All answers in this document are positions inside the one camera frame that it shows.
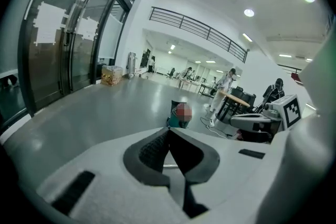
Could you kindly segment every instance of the black slot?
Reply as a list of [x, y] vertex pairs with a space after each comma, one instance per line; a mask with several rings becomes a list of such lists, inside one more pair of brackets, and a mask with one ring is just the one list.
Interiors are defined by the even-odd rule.
[[251, 150], [240, 150], [239, 153], [253, 157], [253, 158], [257, 158], [257, 159], [262, 159], [265, 155], [265, 153], [263, 152], [258, 152], [258, 151], [251, 151]]
[[64, 215], [68, 215], [94, 177], [95, 175], [89, 171], [84, 171], [79, 174], [65, 191], [52, 202], [52, 207]]

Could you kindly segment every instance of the cable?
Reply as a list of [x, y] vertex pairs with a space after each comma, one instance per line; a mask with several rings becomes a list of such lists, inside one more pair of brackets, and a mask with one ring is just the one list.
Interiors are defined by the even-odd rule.
[[[211, 130], [211, 129], [210, 129], [210, 126], [202, 121], [202, 120], [210, 121], [209, 118], [206, 119], [206, 118], [204, 118], [204, 117], [199, 117], [199, 120], [200, 120], [200, 121], [201, 121], [201, 122], [208, 128], [208, 130], [209, 130], [210, 132], [213, 132], [213, 133], [217, 134], [218, 136], [220, 136], [220, 137], [222, 137], [222, 138], [228, 139], [227, 137], [222, 136], [222, 135], [220, 135], [219, 133], [217, 133], [217, 132]], [[214, 127], [214, 128], [217, 129], [217, 130], [219, 130], [219, 131], [222, 132], [223, 134], [227, 135], [226, 133], [224, 133], [224, 132], [221, 131], [220, 129], [218, 129], [218, 128], [216, 128], [216, 127]]]
[[227, 137], [225, 137], [225, 136], [222, 136], [222, 135], [220, 135], [219, 133], [217, 133], [217, 132], [215, 132], [215, 131], [212, 131], [212, 130], [210, 130], [210, 128], [209, 128], [209, 125], [207, 125], [206, 127], [209, 129], [209, 131], [210, 131], [210, 132], [213, 132], [213, 133], [215, 133], [215, 134], [219, 135], [219, 136], [220, 136], [220, 137], [222, 137], [222, 138], [228, 139]]

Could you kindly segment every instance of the gray floor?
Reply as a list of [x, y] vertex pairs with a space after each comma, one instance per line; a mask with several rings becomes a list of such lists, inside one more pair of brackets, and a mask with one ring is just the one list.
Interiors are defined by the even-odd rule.
[[205, 135], [201, 122], [211, 98], [150, 80], [90, 86], [42, 110], [5, 143], [21, 180], [36, 189], [57, 168], [103, 141], [166, 125], [171, 100], [193, 109], [189, 128]]

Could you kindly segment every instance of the metal door frame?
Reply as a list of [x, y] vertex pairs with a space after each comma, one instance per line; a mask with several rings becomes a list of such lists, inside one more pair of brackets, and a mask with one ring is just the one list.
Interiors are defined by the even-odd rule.
[[97, 31], [97, 38], [94, 40], [94, 44], [93, 44], [93, 56], [92, 56], [92, 63], [91, 63], [91, 78], [90, 78], [90, 82], [91, 84], [96, 84], [96, 73], [97, 73], [97, 62], [98, 62], [98, 54], [99, 54], [99, 49], [100, 49], [100, 43], [101, 43], [101, 38], [102, 38], [102, 34], [104, 32], [105, 29], [105, 25], [107, 23], [107, 20], [109, 18], [110, 12], [112, 10], [112, 7], [114, 6], [115, 2], [117, 0], [108, 0], [105, 9], [103, 11], [103, 14], [99, 20], [99, 28]]
[[[29, 3], [25, 11], [25, 15], [24, 15], [21, 27], [20, 27], [19, 41], [18, 41], [18, 57], [17, 57], [18, 77], [19, 77], [19, 83], [22, 89], [22, 96], [23, 96], [25, 105], [27, 107], [27, 111], [32, 117], [38, 111], [38, 109], [36, 105], [37, 101], [35, 100], [32, 85], [30, 82], [30, 73], [29, 73], [29, 45], [30, 45], [30, 33], [31, 33], [31, 29], [33, 25], [28, 26], [27, 22], [28, 22], [28, 16], [29, 16], [30, 9], [34, 2], [41, 2], [41, 0], [29, 0]], [[48, 99], [48, 98], [50, 99], [50, 97], [54, 94], [59, 94], [61, 98], [62, 96], [61, 91], [62, 91], [62, 87], [60, 85], [60, 91], [51, 93], [50, 95], [45, 96], [43, 100]]]
[[72, 55], [73, 44], [75, 42], [77, 22], [79, 22], [85, 11], [89, 0], [76, 0], [69, 13], [66, 26], [64, 28], [64, 37], [60, 57], [60, 81], [63, 95], [68, 95], [74, 91], [72, 85]]

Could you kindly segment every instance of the paper sign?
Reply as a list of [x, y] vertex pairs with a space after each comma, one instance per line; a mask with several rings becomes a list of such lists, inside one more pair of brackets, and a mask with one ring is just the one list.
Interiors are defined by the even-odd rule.
[[64, 27], [63, 17], [67, 17], [65, 9], [55, 7], [44, 2], [38, 7], [38, 14], [34, 26], [38, 28], [35, 44], [55, 44], [56, 31]]
[[82, 39], [89, 39], [94, 41], [97, 28], [97, 21], [92, 20], [90, 17], [87, 19], [82, 18], [79, 22], [78, 29], [76, 29], [76, 33], [83, 35]]

